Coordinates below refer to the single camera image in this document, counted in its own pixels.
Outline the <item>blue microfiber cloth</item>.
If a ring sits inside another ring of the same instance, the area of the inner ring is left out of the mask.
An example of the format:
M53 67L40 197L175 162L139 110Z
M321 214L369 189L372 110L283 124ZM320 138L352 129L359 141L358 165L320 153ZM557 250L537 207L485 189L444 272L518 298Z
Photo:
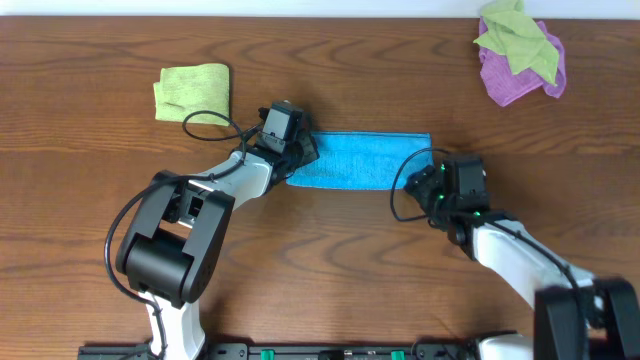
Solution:
M286 180L290 186L332 190L401 187L407 177L433 163L428 133L314 132L319 158Z

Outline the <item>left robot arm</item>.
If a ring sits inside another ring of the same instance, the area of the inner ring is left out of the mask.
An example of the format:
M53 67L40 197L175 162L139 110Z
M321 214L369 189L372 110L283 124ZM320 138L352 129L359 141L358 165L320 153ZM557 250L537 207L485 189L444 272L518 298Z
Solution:
M109 275L121 273L123 292L143 303L153 339L147 356L195 359L205 343L199 299L216 268L234 210L319 157L308 130L284 138L260 132L226 161L198 174L157 173L126 205L135 212Z

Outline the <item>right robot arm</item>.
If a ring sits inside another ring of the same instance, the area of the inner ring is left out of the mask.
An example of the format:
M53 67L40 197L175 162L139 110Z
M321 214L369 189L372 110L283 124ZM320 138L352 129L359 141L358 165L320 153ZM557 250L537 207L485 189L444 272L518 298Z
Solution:
M500 276L534 311L534 334L492 335L478 359L636 359L639 301L621 277L599 278L535 240L515 217L489 205L480 164L445 162L412 174L405 191L429 225Z

